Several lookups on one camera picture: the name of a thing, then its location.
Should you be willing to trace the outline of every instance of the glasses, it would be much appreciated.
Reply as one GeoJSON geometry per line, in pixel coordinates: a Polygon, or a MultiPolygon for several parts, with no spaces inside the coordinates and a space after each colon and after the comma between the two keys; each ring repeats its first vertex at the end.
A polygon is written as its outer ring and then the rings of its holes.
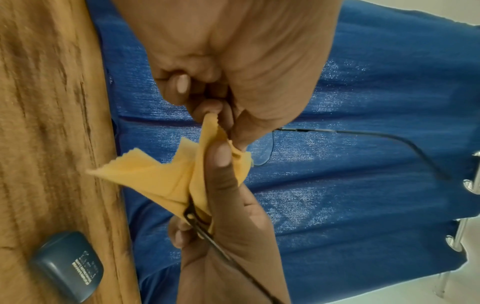
{"type": "MultiPolygon", "coordinates": [[[[395,140],[407,145],[414,153],[420,157],[422,162],[432,171],[437,179],[440,180],[450,180],[452,177],[450,174],[445,172],[440,166],[438,166],[428,155],[422,151],[416,144],[411,140],[406,139],[401,136],[379,133],[379,132],[364,132],[364,131],[349,131],[349,130],[331,130],[331,129],[291,129],[291,128],[280,128],[276,131],[283,132],[321,132],[321,133],[337,133],[337,134],[349,134],[349,135],[360,135],[360,136],[373,136],[386,138],[390,140],[395,140]]],[[[265,288],[260,282],[258,282],[248,271],[245,270],[237,261],[235,261],[228,253],[225,252],[214,240],[214,237],[208,233],[204,226],[209,224],[203,221],[195,209],[192,197],[188,200],[188,207],[183,213],[186,221],[193,227],[193,229],[200,235],[204,240],[206,240],[210,246],[223,258],[223,260],[238,270],[247,280],[249,280],[256,288],[258,288],[273,304],[283,304],[278,298],[272,295],[268,289],[265,288]]]]}

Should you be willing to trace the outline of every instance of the blue curtain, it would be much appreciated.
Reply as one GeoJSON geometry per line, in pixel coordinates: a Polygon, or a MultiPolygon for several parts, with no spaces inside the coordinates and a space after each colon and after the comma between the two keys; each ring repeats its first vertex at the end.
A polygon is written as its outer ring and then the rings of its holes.
{"type": "MultiPolygon", "coordinates": [[[[145,51],[108,0],[87,1],[100,40],[119,154],[161,162],[200,126],[162,100],[145,51]]],[[[419,12],[345,2],[329,60],[289,126],[394,134],[385,138],[275,131],[254,147],[246,181],[275,225],[294,303],[326,302],[460,267],[445,242],[480,200],[463,189],[480,148],[480,31],[419,12]]],[[[180,252],[171,214],[124,189],[144,303],[174,303],[180,252]]]]}

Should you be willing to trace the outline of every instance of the skin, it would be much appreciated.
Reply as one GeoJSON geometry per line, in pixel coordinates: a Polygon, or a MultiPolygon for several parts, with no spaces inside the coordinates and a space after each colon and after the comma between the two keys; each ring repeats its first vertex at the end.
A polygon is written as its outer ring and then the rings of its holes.
{"type": "Polygon", "coordinates": [[[297,117],[328,58],[339,0],[113,0],[164,99],[219,114],[239,149],[297,117]]]}
{"type": "MultiPolygon", "coordinates": [[[[215,241],[274,296],[290,303],[274,227],[250,190],[238,187],[226,142],[210,146],[204,169],[215,241]]],[[[174,216],[168,235],[181,248],[177,303],[270,303],[184,220],[174,216]]]]}

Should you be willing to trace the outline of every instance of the wooden table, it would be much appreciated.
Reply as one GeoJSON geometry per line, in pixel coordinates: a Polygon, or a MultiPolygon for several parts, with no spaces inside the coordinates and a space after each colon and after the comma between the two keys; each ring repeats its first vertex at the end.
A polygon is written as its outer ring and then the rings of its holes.
{"type": "Polygon", "coordinates": [[[103,262],[86,303],[140,303],[98,39],[84,0],[0,0],[0,303],[65,303],[27,261],[83,232],[103,262]]]}

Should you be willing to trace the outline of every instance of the cloth fold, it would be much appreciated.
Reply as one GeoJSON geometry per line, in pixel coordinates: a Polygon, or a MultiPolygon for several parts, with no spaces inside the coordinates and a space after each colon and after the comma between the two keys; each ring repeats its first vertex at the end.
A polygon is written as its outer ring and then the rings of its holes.
{"type": "MultiPolygon", "coordinates": [[[[184,217],[191,196],[200,218],[212,222],[205,188],[204,157],[212,142],[227,139],[217,115],[209,113],[203,120],[198,143],[182,137],[171,163],[162,164],[135,148],[87,173],[132,188],[180,218],[184,217]]],[[[249,152],[235,148],[232,141],[228,142],[240,185],[250,171],[252,157],[249,152]]]]}

